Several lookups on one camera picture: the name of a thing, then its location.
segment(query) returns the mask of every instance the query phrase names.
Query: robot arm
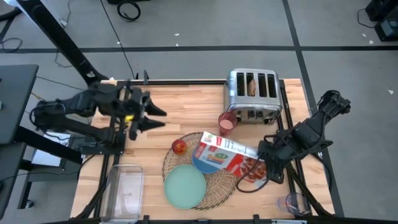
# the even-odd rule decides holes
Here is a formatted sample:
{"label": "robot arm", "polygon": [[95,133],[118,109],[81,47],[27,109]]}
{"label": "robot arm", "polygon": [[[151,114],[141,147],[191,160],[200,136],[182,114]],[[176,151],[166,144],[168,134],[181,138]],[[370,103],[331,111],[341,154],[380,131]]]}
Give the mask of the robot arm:
{"label": "robot arm", "polygon": [[[266,163],[267,178],[283,183],[283,170],[292,159],[302,159],[332,145],[332,141],[324,140],[325,125],[335,116],[349,113],[349,103],[339,92],[327,91],[318,104],[318,112],[311,118],[297,123],[290,130],[264,137],[264,141],[259,143],[258,156]],[[274,142],[268,142],[267,137],[274,137]]]}
{"label": "robot arm", "polygon": [[[120,100],[121,90],[128,92],[126,100]],[[111,124],[107,128],[96,128],[66,117],[67,114],[77,114],[90,117],[96,109],[102,114],[111,117]],[[123,121],[127,116],[131,119],[129,138],[135,140],[137,131],[146,131],[158,128],[165,124],[147,118],[149,115],[166,116],[167,113],[156,107],[148,91],[140,88],[130,88],[130,85],[118,87],[113,84],[94,83],[72,98],[66,100],[40,101],[30,112],[31,122],[39,129],[55,131],[70,130],[76,133],[89,135],[97,141],[112,144],[115,142],[115,124],[117,119]]]}

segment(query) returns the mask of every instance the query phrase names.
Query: pink cup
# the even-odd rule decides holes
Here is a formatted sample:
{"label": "pink cup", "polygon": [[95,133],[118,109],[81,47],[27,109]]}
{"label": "pink cup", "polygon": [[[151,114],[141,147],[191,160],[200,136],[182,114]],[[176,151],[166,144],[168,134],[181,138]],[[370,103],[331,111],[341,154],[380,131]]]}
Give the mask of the pink cup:
{"label": "pink cup", "polygon": [[220,129],[220,136],[226,136],[236,127],[238,119],[232,112],[224,112],[218,117],[218,127]]}

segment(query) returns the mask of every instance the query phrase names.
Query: wooden table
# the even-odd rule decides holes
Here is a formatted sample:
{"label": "wooden table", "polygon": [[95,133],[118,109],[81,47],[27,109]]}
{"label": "wooden table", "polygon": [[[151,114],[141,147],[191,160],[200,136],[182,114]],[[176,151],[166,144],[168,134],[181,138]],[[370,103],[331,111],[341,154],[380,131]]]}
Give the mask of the wooden table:
{"label": "wooden table", "polygon": [[[285,79],[287,98],[294,124],[309,116],[300,79]],[[223,112],[223,85],[150,85],[141,86],[150,91],[155,105],[167,112],[167,117],[153,117],[165,122],[163,128],[153,129],[138,135],[136,141],[127,140],[120,164],[137,164],[144,169],[144,195],[141,219],[150,215],[151,220],[196,220],[206,219],[252,219],[291,218],[292,215],[277,209],[277,198],[290,193],[287,178],[282,185],[269,182],[262,190],[243,194],[237,190],[219,207],[206,211],[179,210],[173,208],[164,197],[162,163],[171,143],[185,134],[209,131],[218,132],[218,116]],[[282,112],[284,128],[287,120]],[[105,127],[109,117],[98,112],[92,125]],[[239,124],[229,137],[242,144],[257,147],[265,134],[274,134],[277,124]],[[103,156],[95,156],[80,172],[71,217],[78,215],[91,200],[98,188]],[[323,166],[312,156],[302,160],[305,181],[308,188],[324,206],[333,213],[328,184]],[[242,182],[243,189],[253,189],[248,182]]]}

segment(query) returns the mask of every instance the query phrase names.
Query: toaster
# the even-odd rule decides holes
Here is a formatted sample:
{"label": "toaster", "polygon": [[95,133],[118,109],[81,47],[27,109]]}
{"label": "toaster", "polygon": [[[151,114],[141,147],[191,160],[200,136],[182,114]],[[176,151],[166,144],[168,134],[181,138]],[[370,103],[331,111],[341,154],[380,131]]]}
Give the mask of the toaster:
{"label": "toaster", "polygon": [[282,111],[279,77],[275,71],[237,68],[224,87],[224,110],[238,122],[273,124]]}

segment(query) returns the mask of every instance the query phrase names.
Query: green plate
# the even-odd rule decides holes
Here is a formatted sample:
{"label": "green plate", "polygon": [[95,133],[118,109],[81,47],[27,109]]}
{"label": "green plate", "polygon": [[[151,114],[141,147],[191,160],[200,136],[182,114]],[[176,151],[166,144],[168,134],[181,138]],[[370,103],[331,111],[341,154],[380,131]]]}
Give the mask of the green plate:
{"label": "green plate", "polygon": [[191,165],[174,167],[164,181],[164,194],[176,208],[193,208],[202,201],[205,193],[205,176]]}

